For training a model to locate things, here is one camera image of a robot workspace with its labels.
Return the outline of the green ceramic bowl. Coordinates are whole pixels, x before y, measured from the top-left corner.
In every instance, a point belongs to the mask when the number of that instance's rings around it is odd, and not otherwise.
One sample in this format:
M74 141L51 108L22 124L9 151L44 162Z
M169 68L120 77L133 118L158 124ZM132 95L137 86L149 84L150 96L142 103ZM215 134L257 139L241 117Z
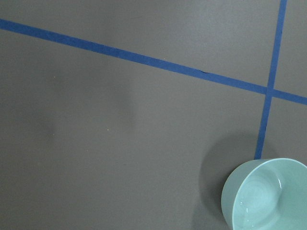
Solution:
M231 230L305 230L307 167L288 158L245 162L228 176L221 208Z

